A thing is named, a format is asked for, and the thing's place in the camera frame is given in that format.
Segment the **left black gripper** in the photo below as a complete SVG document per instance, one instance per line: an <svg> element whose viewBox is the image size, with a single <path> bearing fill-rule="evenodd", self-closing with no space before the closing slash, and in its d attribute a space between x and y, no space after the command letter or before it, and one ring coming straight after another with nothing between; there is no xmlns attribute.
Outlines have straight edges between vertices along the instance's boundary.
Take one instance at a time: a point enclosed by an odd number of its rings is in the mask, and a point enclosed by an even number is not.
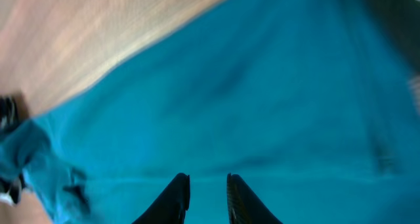
<svg viewBox="0 0 420 224"><path fill-rule="evenodd" d="M1 96L1 142L19 125L16 101L12 97ZM13 180L1 177L1 201L6 204L18 204L24 189L23 177Z"/></svg>

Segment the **blue polo shirt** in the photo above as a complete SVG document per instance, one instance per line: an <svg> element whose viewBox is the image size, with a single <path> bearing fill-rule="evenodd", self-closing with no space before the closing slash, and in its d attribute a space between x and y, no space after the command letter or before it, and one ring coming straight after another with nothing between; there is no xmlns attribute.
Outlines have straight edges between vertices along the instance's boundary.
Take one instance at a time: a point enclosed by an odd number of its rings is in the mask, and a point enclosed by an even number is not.
<svg viewBox="0 0 420 224"><path fill-rule="evenodd" d="M1 142L54 223L133 223L178 173L184 223L238 174L282 223L418 223L417 0L226 0Z"/></svg>

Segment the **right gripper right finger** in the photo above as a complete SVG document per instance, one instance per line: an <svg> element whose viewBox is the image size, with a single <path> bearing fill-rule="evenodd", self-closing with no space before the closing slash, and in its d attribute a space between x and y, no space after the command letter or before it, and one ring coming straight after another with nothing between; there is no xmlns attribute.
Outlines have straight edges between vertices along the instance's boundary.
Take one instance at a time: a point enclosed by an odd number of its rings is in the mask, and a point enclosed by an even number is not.
<svg viewBox="0 0 420 224"><path fill-rule="evenodd" d="M226 194L230 224L283 224L240 175L227 175Z"/></svg>

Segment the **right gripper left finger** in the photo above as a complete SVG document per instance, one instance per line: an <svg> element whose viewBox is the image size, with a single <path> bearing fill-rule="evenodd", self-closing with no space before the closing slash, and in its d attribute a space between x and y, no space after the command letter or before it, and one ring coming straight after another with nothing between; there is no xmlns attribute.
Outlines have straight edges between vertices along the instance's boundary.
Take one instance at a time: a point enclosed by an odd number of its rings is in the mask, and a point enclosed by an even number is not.
<svg viewBox="0 0 420 224"><path fill-rule="evenodd" d="M190 176L178 173L133 224L184 224L190 205Z"/></svg>

